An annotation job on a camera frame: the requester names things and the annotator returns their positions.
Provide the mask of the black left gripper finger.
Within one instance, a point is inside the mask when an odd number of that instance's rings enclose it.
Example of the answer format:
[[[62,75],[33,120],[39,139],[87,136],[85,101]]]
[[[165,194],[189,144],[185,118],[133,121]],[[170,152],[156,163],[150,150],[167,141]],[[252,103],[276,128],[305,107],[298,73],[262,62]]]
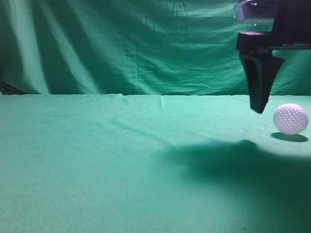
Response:
[[[285,60],[273,56],[271,51],[260,54],[240,51],[239,58],[247,79],[250,108],[261,114],[268,103],[273,83]]]

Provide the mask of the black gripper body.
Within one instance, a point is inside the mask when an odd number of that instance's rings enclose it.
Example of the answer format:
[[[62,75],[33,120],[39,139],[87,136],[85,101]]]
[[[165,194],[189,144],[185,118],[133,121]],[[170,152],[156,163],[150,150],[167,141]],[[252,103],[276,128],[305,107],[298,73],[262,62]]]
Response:
[[[236,48],[252,50],[309,50],[311,2],[309,0],[240,0],[234,17],[242,24],[269,24],[270,31],[241,31]]]

